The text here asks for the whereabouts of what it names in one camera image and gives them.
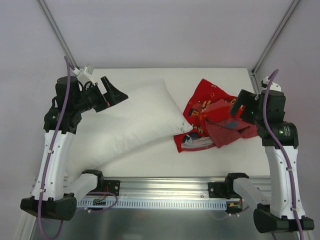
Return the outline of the white pillow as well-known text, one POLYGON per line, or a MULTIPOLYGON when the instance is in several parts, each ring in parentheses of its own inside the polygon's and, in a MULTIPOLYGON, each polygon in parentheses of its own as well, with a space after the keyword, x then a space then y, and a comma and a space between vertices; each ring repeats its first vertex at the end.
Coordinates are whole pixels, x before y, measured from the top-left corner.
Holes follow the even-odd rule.
POLYGON ((142 83, 127 95, 128 99, 99 113, 82 114, 66 164, 71 182, 121 154, 193 129, 164 80, 142 83))

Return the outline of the red patterned pillowcase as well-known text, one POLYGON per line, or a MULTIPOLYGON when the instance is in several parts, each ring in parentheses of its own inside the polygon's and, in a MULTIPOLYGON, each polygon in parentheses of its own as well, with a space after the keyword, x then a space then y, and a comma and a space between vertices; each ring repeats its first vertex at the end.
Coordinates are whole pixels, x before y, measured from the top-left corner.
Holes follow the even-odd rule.
POLYGON ((192 130, 174 136, 177 151, 181 153, 221 148, 239 139, 256 137, 257 127, 240 118, 243 107, 235 116, 230 115, 236 100, 236 96, 229 95, 203 78, 183 111, 192 130))

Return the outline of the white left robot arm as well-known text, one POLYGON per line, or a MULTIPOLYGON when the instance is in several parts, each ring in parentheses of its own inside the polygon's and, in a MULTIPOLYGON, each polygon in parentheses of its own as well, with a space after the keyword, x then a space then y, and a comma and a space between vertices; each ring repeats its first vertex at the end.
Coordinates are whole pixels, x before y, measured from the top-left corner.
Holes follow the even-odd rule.
POLYGON ((74 140, 82 114, 97 113, 128 99, 106 76, 101 78, 106 93, 97 83, 85 84, 75 76, 61 77, 55 85, 56 96, 44 116, 44 152, 31 196, 23 198, 21 210, 37 218, 69 221, 76 213, 77 202, 92 193, 104 191, 104 176, 100 170, 85 169, 80 177, 64 188, 67 155, 74 140))

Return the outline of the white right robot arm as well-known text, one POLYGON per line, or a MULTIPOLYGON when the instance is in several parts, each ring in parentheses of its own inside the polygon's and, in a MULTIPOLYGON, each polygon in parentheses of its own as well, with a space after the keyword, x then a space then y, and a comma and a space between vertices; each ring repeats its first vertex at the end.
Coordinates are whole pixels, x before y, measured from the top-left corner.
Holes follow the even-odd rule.
POLYGON ((230 173, 225 178, 228 197, 239 195, 253 210, 253 221, 260 233, 304 232, 315 228, 307 217, 300 198, 297 156, 297 127, 284 120, 286 97, 271 90, 254 94, 241 90, 230 114, 257 127, 267 156, 271 197, 266 197, 244 173, 230 173))

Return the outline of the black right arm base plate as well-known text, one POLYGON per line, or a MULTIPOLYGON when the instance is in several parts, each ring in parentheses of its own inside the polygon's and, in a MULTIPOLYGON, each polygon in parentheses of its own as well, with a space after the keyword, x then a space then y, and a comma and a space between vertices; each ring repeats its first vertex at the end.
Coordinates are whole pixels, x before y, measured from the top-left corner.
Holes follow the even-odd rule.
POLYGON ((209 198, 222 198, 222 199, 233 199, 240 198, 240 196, 235 193, 233 187, 229 183, 225 182, 208 182, 207 190, 209 198))

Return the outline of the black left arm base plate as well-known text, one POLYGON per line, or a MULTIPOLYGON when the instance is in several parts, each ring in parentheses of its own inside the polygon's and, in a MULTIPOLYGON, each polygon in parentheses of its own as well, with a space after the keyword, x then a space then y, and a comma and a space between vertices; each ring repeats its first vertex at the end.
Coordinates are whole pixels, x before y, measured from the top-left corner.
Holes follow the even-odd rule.
POLYGON ((121 181, 120 180, 110 180, 105 179, 102 184, 102 192, 109 192, 119 196, 121 189, 121 181))

